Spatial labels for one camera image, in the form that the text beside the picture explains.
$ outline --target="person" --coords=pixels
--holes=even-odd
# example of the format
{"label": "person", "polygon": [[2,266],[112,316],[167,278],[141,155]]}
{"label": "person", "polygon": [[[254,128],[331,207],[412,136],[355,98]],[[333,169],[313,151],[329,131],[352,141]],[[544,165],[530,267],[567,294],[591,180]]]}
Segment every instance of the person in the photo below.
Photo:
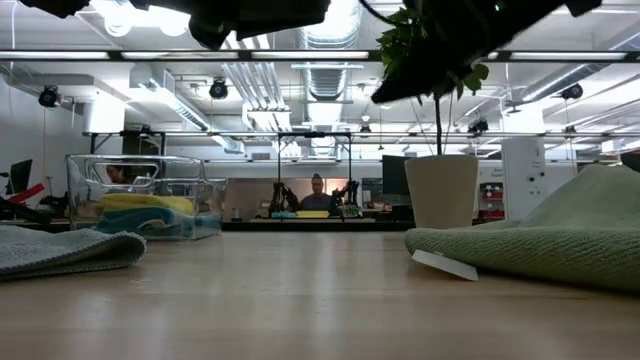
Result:
{"label": "person", "polygon": [[129,169],[129,166],[107,165],[107,176],[112,184],[131,184],[127,171]]}
{"label": "person", "polygon": [[331,203],[331,196],[324,193],[324,181],[319,174],[313,174],[311,179],[311,190],[313,194],[302,199],[300,205],[302,210],[307,211],[328,211]]}

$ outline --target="white pot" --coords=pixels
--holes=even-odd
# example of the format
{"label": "white pot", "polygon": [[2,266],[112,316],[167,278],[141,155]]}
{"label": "white pot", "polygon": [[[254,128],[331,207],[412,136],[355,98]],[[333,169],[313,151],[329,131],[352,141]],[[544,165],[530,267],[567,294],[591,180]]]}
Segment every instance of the white pot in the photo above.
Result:
{"label": "white pot", "polygon": [[417,227],[471,226],[478,179],[476,157],[427,156],[404,164]]}

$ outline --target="plant stem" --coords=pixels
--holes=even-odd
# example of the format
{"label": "plant stem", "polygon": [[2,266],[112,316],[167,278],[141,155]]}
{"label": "plant stem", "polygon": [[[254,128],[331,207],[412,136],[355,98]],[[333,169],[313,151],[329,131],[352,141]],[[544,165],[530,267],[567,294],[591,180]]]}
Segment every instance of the plant stem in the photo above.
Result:
{"label": "plant stem", "polygon": [[436,103],[436,148],[438,155],[442,155],[442,120],[440,119],[440,97],[435,96],[433,100]]}

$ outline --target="tag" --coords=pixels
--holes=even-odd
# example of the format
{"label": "tag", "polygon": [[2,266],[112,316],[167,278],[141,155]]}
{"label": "tag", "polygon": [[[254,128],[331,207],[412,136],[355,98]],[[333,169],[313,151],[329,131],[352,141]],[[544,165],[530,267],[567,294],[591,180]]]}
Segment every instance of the tag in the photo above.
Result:
{"label": "tag", "polygon": [[413,253],[412,258],[421,264],[431,266],[463,279],[478,281],[478,272],[474,266],[446,258],[440,254],[432,254],[426,251],[416,250]]}

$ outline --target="monitor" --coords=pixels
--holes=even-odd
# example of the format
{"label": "monitor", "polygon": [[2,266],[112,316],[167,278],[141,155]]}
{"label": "monitor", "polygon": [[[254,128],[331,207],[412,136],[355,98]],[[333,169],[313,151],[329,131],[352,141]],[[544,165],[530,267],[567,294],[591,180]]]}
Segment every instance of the monitor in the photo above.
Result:
{"label": "monitor", "polygon": [[403,156],[382,156],[382,193],[387,203],[409,204],[409,185],[404,162],[412,159]]}
{"label": "monitor", "polygon": [[32,164],[33,160],[25,160],[11,165],[11,182],[7,184],[7,195],[19,194],[29,188]]}

